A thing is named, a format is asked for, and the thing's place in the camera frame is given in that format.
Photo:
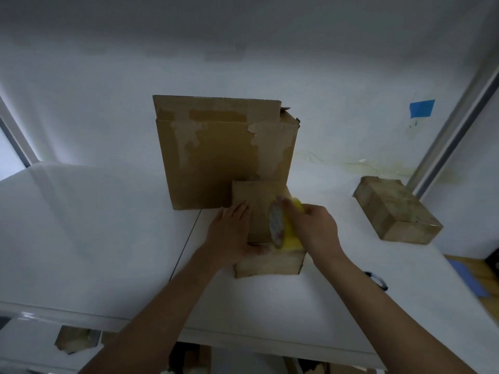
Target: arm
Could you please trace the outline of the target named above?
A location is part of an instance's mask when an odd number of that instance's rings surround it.
[[[315,266],[340,295],[390,373],[474,373],[347,258],[336,222],[324,207],[304,204],[303,213],[288,199],[281,203]]]
[[[80,371],[158,373],[192,308],[216,272],[244,256],[265,253],[247,245],[251,208],[242,203],[219,211],[204,244],[157,296]]]

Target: wooden floor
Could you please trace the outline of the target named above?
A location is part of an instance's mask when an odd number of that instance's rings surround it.
[[[499,323],[499,279],[485,264],[485,261],[475,258],[445,255],[446,258],[463,263],[483,288],[490,294],[490,298],[479,297],[483,307]]]

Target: cardboard box flap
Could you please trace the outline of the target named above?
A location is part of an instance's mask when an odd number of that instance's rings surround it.
[[[153,96],[156,121],[277,123],[281,101],[241,98]]]

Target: white table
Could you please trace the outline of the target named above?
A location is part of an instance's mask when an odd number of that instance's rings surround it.
[[[179,257],[176,271],[187,262],[215,214],[172,211],[163,177],[46,164],[16,176],[0,182],[4,314],[117,331],[168,281]],[[351,197],[359,177],[293,163],[288,186],[328,208],[347,255],[380,275],[423,327],[478,372],[499,368],[496,324],[434,246],[379,240]],[[309,258],[299,276],[236,280],[222,270],[180,339],[383,367]]]

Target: blue painter's tape piece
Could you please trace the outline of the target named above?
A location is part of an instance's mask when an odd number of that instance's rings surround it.
[[[476,297],[490,298],[489,293],[482,287],[480,282],[478,282],[477,279],[473,277],[468,268],[466,268],[465,264],[456,260],[447,259],[447,261],[450,262],[454,270],[458,272],[458,275],[463,281],[465,281],[467,286],[471,291],[473,291],[473,294],[475,294]]]
[[[409,105],[411,118],[429,117],[433,111],[435,100],[413,102]]]

